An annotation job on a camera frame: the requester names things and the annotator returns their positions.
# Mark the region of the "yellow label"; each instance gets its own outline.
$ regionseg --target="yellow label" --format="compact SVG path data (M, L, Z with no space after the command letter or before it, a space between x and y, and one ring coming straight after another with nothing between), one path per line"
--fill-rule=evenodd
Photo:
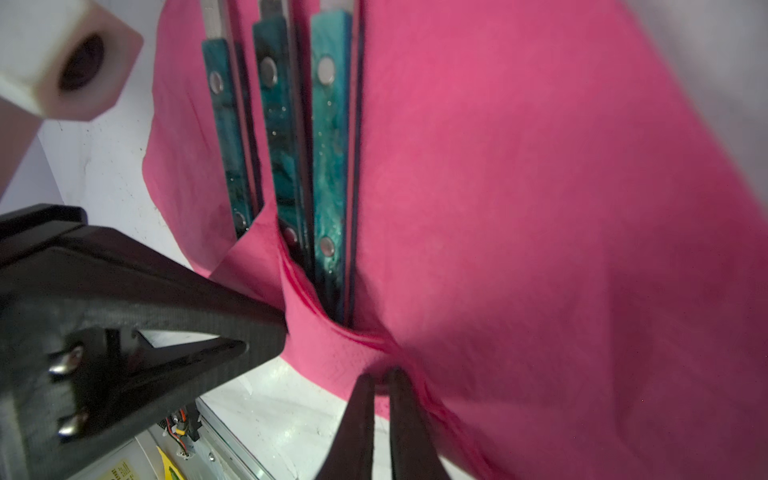
M128 460L122 460L112 470L103 474L98 480L140 480L136 472L131 468Z
M165 455L165 452L157 447L157 451L160 452L160 457L163 459L163 470L165 470L165 480L186 480L184 475L181 474L176 465Z

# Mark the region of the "teal marbled handle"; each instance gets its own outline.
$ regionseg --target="teal marbled handle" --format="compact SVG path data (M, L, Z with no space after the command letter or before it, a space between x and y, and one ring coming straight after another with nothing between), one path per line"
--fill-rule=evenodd
M319 13L311 28L315 284L330 318L344 324L352 17L341 10ZM334 74L323 83L318 67L325 57Z
M214 105L216 133L219 137L221 161L227 180L232 220L235 233L240 238L253 223L256 212L250 196L243 140L240 136L240 119L237 116L237 95L232 82L227 41L222 38L203 41L203 60L207 73L208 91Z
M306 150L301 150L306 146L299 142L303 132L299 131L293 104L294 88L299 86L293 84L290 70L286 19L276 16L256 23L253 26L253 45L257 66L261 69L263 62L271 59L273 64L269 68L274 68L274 76L268 83L260 75L259 85L275 185L277 218L286 240L290 240L286 228L296 234L296 244L288 241L291 254L312 278L314 252L310 229L310 174Z

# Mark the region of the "pink cloth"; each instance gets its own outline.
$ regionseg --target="pink cloth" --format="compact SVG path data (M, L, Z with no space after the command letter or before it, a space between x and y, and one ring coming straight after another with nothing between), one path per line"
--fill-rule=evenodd
M768 228L624 7L366 8L359 332L278 237L258 94L266 206L235 243L200 8L167 0L144 179L193 267L284 306L284 358L342 398L405 365L480 478L765 478Z

